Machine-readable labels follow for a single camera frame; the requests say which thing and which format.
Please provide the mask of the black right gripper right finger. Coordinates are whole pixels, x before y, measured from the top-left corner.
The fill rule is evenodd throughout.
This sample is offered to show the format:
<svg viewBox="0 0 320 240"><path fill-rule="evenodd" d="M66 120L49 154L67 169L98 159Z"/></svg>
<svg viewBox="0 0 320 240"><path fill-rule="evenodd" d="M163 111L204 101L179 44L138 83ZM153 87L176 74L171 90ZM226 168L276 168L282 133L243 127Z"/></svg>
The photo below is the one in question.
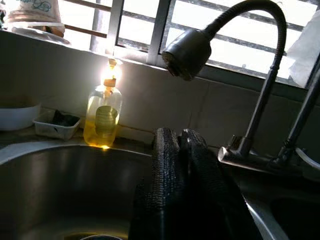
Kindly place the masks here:
<svg viewBox="0 0 320 240"><path fill-rule="evenodd" d="M204 138L184 129L180 149L188 161L193 234L201 240L260 240L240 188Z"/></svg>

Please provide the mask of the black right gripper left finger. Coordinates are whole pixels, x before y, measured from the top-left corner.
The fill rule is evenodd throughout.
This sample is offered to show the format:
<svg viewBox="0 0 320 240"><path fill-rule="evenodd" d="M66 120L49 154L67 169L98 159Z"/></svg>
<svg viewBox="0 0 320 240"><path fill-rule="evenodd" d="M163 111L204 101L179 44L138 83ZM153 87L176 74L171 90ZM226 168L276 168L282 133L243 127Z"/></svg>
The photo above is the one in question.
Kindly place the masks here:
<svg viewBox="0 0 320 240"><path fill-rule="evenodd" d="M130 240L179 240L188 223L187 167L176 133L155 131L151 175L136 186Z"/></svg>

